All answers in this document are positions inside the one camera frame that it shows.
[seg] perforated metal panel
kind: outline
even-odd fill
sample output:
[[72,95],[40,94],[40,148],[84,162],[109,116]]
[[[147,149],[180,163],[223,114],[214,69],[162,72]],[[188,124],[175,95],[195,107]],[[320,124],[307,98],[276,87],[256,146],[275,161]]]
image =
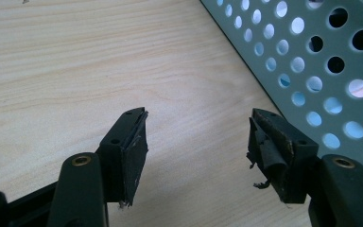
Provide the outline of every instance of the perforated metal panel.
[[202,3],[320,156],[363,164],[363,1]]

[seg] light wooden desk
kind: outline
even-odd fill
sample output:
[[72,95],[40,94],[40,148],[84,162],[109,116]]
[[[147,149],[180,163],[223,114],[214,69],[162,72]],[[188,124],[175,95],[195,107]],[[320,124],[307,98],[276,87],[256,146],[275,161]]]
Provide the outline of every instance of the light wooden desk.
[[145,106],[149,153],[111,226],[310,226],[245,158],[251,109],[276,111],[199,0],[0,1],[0,190],[9,201],[94,152]]

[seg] wood grain surface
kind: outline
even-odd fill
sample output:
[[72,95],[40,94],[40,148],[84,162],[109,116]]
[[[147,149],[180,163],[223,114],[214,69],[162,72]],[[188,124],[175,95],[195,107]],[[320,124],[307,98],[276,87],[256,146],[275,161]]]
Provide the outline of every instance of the wood grain surface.
[[134,205],[111,226],[310,226],[245,158],[252,108],[275,107],[198,0],[0,0],[0,190],[9,201],[149,111]]

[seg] wooden table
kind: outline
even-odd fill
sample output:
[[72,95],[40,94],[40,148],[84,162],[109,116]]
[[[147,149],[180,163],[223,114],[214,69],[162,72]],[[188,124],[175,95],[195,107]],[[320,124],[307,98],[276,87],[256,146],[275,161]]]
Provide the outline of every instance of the wooden table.
[[149,111],[134,205],[111,226],[310,226],[245,158],[275,107],[198,0],[0,0],[0,190],[13,201]]

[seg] metal mesh basket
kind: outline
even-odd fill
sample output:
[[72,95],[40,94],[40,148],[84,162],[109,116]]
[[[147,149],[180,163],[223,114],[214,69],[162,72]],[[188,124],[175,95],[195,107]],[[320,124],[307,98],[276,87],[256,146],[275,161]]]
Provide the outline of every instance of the metal mesh basket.
[[363,164],[363,0],[202,0],[285,118]]

